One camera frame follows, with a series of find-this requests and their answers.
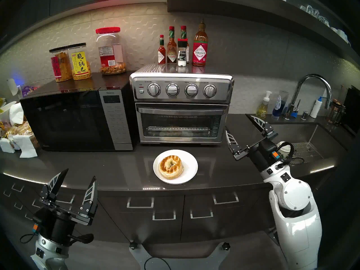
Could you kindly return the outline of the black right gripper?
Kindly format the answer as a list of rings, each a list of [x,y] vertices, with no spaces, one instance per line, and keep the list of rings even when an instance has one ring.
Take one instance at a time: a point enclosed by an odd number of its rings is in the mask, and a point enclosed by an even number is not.
[[[260,131],[263,138],[250,146],[241,148],[228,127],[225,127],[226,141],[235,160],[248,157],[257,170],[262,172],[281,160],[277,152],[277,145],[272,141],[273,138],[278,136],[278,133],[269,122],[250,114],[246,114],[246,116],[257,130]]]

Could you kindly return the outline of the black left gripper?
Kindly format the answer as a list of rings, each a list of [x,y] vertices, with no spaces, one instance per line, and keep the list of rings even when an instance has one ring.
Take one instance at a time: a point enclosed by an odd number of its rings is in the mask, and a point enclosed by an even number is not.
[[[55,203],[57,194],[62,186],[69,168],[55,175],[44,184],[40,193],[42,206],[33,214],[33,234],[42,236],[46,240],[62,246],[71,246],[75,242],[89,244],[93,241],[93,234],[74,236],[76,224],[90,226],[98,207],[97,179],[93,176],[79,212],[65,209]]]

